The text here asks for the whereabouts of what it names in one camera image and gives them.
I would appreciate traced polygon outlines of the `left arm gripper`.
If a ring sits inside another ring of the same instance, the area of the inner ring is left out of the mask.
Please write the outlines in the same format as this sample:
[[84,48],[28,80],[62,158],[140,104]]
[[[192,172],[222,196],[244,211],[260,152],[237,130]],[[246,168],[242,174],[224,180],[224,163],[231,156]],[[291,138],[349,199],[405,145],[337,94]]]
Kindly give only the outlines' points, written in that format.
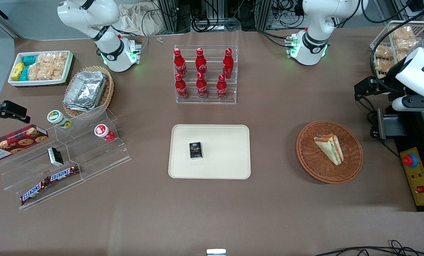
[[[388,90],[379,85],[374,77],[364,78],[354,86],[355,101],[372,95],[387,94]],[[388,101],[392,102],[395,111],[424,111],[424,97],[407,95],[406,89],[389,92]]]

